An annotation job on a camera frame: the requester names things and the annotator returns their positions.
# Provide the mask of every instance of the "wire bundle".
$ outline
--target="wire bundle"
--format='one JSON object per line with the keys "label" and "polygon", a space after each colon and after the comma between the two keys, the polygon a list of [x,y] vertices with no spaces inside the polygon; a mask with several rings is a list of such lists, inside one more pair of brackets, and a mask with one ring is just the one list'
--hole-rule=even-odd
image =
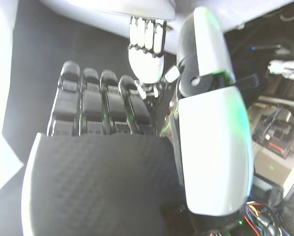
{"label": "wire bundle", "polygon": [[267,206],[261,203],[256,202],[247,202],[245,207],[245,215],[244,219],[246,222],[250,225],[250,227],[254,230],[257,236],[267,236],[266,229],[262,227],[260,224],[260,215],[267,215],[272,220],[273,225],[277,227],[277,230],[279,231],[280,236],[290,236],[290,234],[283,229],[282,227],[279,227],[277,224],[277,216],[279,215],[277,213],[277,209],[271,206]]}

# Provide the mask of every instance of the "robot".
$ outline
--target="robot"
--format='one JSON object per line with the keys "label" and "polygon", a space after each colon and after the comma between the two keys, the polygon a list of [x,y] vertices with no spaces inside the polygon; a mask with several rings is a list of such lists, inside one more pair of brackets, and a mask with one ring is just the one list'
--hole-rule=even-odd
{"label": "robot", "polygon": [[[198,7],[181,29],[176,65],[164,75],[166,83],[177,80],[177,107],[170,116],[175,136],[172,144],[156,134],[148,115],[163,92],[165,28],[164,20],[131,18],[128,51],[137,80],[123,76],[118,82],[108,70],[99,78],[91,68],[85,69],[80,79],[80,67],[65,63],[47,136],[37,135],[26,169],[24,236],[128,235],[136,234],[137,227],[143,231],[141,235],[165,234],[158,225],[162,221],[159,213],[151,212],[152,207],[144,207],[142,216],[146,228],[154,224],[152,229],[128,225],[136,219],[122,216],[123,207],[139,213],[124,199],[132,199],[130,203],[137,208],[148,206],[150,199],[157,206],[175,202],[171,209],[187,212],[195,235],[228,232],[242,219],[252,187],[252,141],[218,21],[208,9]],[[120,162],[111,157],[114,151],[127,157]],[[148,158],[127,164],[125,159],[136,154]],[[131,171],[132,165],[137,172]],[[103,171],[107,167],[111,174]],[[163,176],[166,171],[172,176]],[[151,182],[157,187],[149,187]],[[111,186],[118,189],[113,194]],[[149,200],[138,205],[143,200],[138,199],[135,188]],[[115,194],[124,202],[115,204],[111,200]],[[161,212],[170,215],[167,208]],[[113,218],[113,223],[106,217]]]}

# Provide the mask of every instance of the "gray floor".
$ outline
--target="gray floor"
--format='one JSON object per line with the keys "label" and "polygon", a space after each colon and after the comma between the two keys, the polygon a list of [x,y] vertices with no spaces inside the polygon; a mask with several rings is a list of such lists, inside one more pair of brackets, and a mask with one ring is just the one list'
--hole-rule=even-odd
{"label": "gray floor", "polygon": [[[62,64],[73,60],[99,73],[113,70],[133,76],[128,39],[61,17],[37,0],[20,0],[13,33],[10,93],[3,135],[27,162],[37,132],[45,132]],[[165,68],[175,62],[166,54]],[[166,113],[170,95],[159,116]],[[0,236],[21,236],[21,189],[24,168],[0,191]]]}

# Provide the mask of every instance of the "yellow wire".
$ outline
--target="yellow wire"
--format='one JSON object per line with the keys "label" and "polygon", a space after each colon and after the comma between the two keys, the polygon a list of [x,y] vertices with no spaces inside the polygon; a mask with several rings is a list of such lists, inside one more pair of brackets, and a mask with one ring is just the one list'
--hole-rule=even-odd
{"label": "yellow wire", "polygon": [[256,216],[259,215],[256,208],[253,205],[249,205],[249,207],[255,212]]}

